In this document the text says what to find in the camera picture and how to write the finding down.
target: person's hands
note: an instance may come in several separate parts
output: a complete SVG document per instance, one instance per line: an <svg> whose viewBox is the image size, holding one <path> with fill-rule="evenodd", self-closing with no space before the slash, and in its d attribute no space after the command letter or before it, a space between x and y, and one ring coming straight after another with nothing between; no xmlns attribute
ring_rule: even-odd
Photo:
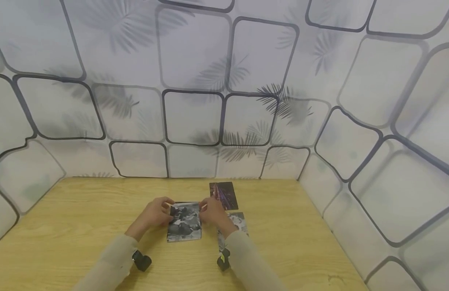
<svg viewBox="0 0 449 291"><path fill-rule="evenodd" d="M145 206L136 220L130 225L125 235L140 241L144 233L151 227L161 226L173 220L169 215L170 206L175 202L169 197L158 197Z"/></svg>
<svg viewBox="0 0 449 291"><path fill-rule="evenodd" d="M216 226L225 239L231 233L238 230L233 221L228 217L220 201L213 197L208 197L198 203L198 206L200 208L200 220Z"/></svg>

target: beige sleeve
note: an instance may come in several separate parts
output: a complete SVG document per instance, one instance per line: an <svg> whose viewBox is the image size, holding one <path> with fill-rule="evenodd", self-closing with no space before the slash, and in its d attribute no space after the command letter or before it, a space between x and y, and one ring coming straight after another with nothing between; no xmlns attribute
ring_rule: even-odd
<svg viewBox="0 0 449 291"><path fill-rule="evenodd" d="M137 246L137 241L130 236L117 236L72 291L114 291L129 275L133 264L132 254Z"/></svg>
<svg viewBox="0 0 449 291"><path fill-rule="evenodd" d="M225 241L230 252L229 262L247 291L285 291L286 288L258 254L255 245L244 232L233 232Z"/></svg>

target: right hand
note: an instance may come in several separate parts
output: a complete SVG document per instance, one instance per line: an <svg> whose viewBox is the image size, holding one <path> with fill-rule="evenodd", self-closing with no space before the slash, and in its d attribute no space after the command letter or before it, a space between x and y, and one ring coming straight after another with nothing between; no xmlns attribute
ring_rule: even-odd
<svg viewBox="0 0 449 291"><path fill-rule="evenodd" d="M208 197L199 202L198 206L200 207L200 220L216 226L221 231L225 239L228 235L237 230L233 221L225 212L225 209L221 205L220 201L213 197Z"/></svg>

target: card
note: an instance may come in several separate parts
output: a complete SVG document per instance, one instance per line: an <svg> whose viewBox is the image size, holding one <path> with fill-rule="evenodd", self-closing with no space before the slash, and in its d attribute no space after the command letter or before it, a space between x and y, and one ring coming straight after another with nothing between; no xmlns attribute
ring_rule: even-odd
<svg viewBox="0 0 449 291"><path fill-rule="evenodd" d="M175 203L171 206L173 220L167 227L167 242L202 238L202 224L198 218L198 202Z"/></svg>
<svg viewBox="0 0 449 291"><path fill-rule="evenodd" d="M231 218L231 220L233 221L236 228L238 228L240 231L245 232L247 235L249 235L249 233L247 232L247 224L246 224L246 220L244 218L243 212L228 213L228 217ZM218 248L219 248L220 252L222 252L223 249L225 248L224 244L225 244L225 238L221 234L221 232L218 230Z"/></svg>
<svg viewBox="0 0 449 291"><path fill-rule="evenodd" d="M224 210L237 210L236 194L233 182L210 183L210 197L221 202Z"/></svg>

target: wooden table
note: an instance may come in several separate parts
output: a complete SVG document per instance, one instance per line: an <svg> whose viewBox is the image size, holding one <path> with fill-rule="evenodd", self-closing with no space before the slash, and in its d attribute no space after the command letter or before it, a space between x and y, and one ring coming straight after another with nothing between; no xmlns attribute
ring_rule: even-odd
<svg viewBox="0 0 449 291"><path fill-rule="evenodd" d="M0 290L70 290L105 246L154 197L200 201L211 179L67 178L0 241ZM249 235L289 290L366 290L325 222L296 181L234 180ZM153 264L135 267L117 290L244 290L216 265L216 229L202 239L166 242L151 230L140 250Z"/></svg>

